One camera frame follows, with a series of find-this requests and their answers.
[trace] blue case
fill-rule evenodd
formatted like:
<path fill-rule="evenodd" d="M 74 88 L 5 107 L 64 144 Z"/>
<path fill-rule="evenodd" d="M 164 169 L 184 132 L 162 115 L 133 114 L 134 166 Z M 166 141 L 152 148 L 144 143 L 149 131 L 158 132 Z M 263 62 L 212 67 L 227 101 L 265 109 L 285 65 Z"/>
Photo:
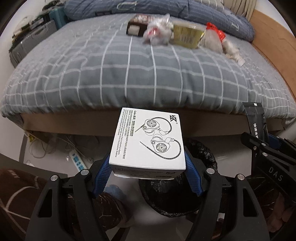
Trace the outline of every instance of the blue case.
<path fill-rule="evenodd" d="M 200 178 L 200 174 L 196 170 L 195 166 L 193 165 L 186 151 L 184 151 L 184 154 L 185 154 L 185 162 L 186 162 L 185 175 L 187 177 L 188 183 L 191 187 L 192 192 L 196 193 L 197 196 L 201 196 L 204 191 L 201 185 L 202 181 Z"/>
<path fill-rule="evenodd" d="M 65 15 L 64 6 L 56 7 L 49 12 L 50 20 L 54 20 L 57 26 L 57 30 L 61 27 L 65 26 L 69 20 L 68 17 Z"/>

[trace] kz logo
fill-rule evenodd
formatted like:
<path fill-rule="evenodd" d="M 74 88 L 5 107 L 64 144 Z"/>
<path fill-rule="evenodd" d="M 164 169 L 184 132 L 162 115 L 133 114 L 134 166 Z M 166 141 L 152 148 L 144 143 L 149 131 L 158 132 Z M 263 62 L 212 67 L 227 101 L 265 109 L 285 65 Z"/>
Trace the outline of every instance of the kz logo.
<path fill-rule="evenodd" d="M 269 169 L 268 172 L 269 172 L 269 173 L 273 173 L 273 172 L 274 172 L 274 168 L 273 168 L 273 167 L 270 167 L 270 169 Z M 273 176 L 275 176 L 275 177 L 277 178 L 277 177 L 278 177 L 277 175 L 278 175 L 278 172 L 276 171 L 276 172 L 273 174 Z M 283 178 L 283 175 L 280 175 L 279 178 L 278 178 L 278 180 L 281 181 L 282 178 Z"/>
<path fill-rule="evenodd" d="M 175 115 L 170 115 L 170 121 L 175 121 L 177 122 L 177 118 Z"/>

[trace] white power strip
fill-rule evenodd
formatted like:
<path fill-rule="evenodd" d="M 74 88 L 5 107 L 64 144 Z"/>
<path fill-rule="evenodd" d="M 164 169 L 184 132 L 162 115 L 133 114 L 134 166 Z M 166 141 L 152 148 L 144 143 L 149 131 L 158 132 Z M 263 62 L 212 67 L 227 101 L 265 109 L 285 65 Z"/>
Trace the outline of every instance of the white power strip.
<path fill-rule="evenodd" d="M 83 169 L 87 169 L 86 165 L 83 163 L 82 159 L 80 158 L 76 150 L 71 150 L 69 152 L 69 156 L 71 157 L 74 165 L 76 166 L 79 172 Z"/>

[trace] gray suitcase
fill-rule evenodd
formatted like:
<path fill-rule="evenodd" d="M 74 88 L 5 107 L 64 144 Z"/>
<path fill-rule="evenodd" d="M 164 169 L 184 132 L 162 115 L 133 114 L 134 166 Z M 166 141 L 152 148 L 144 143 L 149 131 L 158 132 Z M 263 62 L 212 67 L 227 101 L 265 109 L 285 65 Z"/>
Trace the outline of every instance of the gray suitcase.
<path fill-rule="evenodd" d="M 18 65 L 35 46 L 56 31 L 56 24 L 54 20 L 52 20 L 28 33 L 28 35 L 9 54 L 13 66 L 16 67 L 16 65 Z"/>

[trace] gray plaid blanket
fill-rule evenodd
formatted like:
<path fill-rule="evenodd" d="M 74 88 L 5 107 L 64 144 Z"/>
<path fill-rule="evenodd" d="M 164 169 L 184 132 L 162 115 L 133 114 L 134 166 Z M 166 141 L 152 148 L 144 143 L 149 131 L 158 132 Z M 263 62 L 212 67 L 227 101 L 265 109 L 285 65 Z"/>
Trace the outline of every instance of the gray plaid blanket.
<path fill-rule="evenodd" d="M 242 102 L 261 102 L 268 118 L 296 116 L 285 81 L 250 43 L 227 36 L 246 60 L 239 67 L 204 48 L 143 44 L 126 35 L 133 16 L 71 22 L 41 42 L 8 80 L 2 115 L 102 107 L 239 113 Z"/>

